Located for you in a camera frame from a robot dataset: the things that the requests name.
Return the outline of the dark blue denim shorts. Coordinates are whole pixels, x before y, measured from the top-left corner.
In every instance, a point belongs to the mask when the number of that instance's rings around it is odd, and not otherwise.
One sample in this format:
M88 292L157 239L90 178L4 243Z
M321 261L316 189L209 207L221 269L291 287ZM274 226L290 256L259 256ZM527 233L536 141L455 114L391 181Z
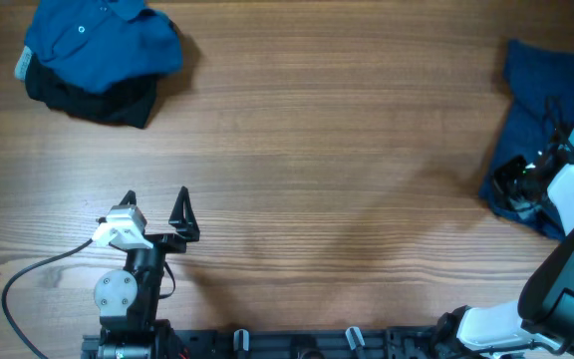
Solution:
M503 208L500 197L493 192L492 175L495 170L517 156L533 163L547 147L554 133L554 122L545 116L545 100L559 100L562 113L559 124L565 134L574 127L574 53L554 52L530 46L512 39L507 44L503 77L513 100L499 139L491 156L490 165L482 178L478 196L490 210L506 219L524 224L551 239L565 237L561 225L544 215L522 218Z

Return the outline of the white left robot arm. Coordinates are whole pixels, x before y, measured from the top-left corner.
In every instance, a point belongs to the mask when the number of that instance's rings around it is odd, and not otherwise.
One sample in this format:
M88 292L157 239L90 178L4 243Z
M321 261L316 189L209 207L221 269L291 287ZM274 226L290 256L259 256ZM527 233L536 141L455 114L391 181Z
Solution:
M158 303L166 298L161 284L170 272L165 258L183 254L200 238L189 191L182 187L168 219L168 233L147 233L146 219L129 191L113 206L92 236L99 246L126 254L123 268L104 274L97 282L94 300L100 311L101 331L95 356L101 359L187 358L189 351L167 319L156 317Z

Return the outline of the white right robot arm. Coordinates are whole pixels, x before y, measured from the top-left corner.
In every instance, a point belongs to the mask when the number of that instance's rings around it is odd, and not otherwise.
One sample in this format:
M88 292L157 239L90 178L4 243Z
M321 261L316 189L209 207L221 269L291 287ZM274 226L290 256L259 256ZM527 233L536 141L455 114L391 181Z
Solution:
M530 276L516 301L444 314L430 339L437 358L501 358L526 351L574 356L574 164L543 180L565 239Z

